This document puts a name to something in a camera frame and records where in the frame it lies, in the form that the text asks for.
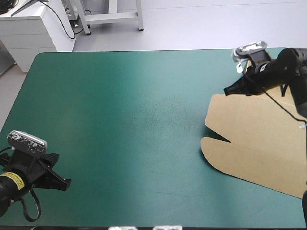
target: yellow label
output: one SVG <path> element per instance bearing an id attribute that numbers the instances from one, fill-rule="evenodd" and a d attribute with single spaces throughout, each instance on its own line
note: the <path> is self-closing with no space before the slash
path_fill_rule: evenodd
<path id="1" fill-rule="evenodd" d="M 0 176 L 6 176 L 9 177 L 12 181 L 15 182 L 15 184 L 18 187 L 18 190 L 22 189 L 24 187 L 24 181 L 21 179 L 21 177 L 13 172 L 5 172 L 4 174 L 1 174 Z"/>

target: cabinet drawer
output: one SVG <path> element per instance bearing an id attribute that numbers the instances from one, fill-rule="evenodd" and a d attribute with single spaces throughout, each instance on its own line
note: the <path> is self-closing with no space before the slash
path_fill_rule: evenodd
<path id="1" fill-rule="evenodd" d="M 56 52 L 55 48 L 9 49 L 9 53 L 15 59 L 23 72 L 28 72 L 37 54 Z"/>
<path id="2" fill-rule="evenodd" d="M 0 35 L 35 35 L 48 34 L 41 19 L 1 20 Z"/>
<path id="3" fill-rule="evenodd" d="M 0 35 L 7 49 L 16 48 L 54 48 L 48 34 Z"/>

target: white cabinet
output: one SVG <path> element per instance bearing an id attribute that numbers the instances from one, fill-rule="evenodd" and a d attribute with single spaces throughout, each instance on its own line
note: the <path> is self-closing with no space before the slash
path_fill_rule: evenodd
<path id="1" fill-rule="evenodd" d="M 70 39 L 55 13 L 38 2 L 15 16 L 26 0 L 19 0 L 17 6 L 0 15 L 0 40 L 8 49 L 22 71 L 29 71 L 35 56 L 44 52 L 71 52 L 75 39 Z M 61 0 L 47 3 L 60 17 L 66 31 L 73 37 Z"/>

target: table surface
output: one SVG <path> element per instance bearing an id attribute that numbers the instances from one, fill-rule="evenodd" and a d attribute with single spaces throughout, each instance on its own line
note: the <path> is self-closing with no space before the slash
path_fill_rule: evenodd
<path id="1" fill-rule="evenodd" d="M 203 157 L 201 138 L 218 137 L 204 125 L 210 98 L 238 77 L 231 50 L 38 55 L 0 132 L 2 147 L 14 129 L 48 141 L 72 178 L 66 192 L 36 189 L 35 224 L 303 227 L 300 199 Z M 29 225 L 19 203 L 0 224 Z"/>

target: flat cardboard box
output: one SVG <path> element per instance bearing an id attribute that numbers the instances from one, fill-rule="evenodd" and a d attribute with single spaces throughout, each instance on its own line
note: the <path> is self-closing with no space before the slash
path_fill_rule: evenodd
<path id="1" fill-rule="evenodd" d="M 290 91 L 268 91 L 296 117 Z M 230 142 L 204 137 L 207 161 L 223 173 L 302 198 L 307 190 L 306 130 L 265 94 L 214 95 L 205 124 Z"/>

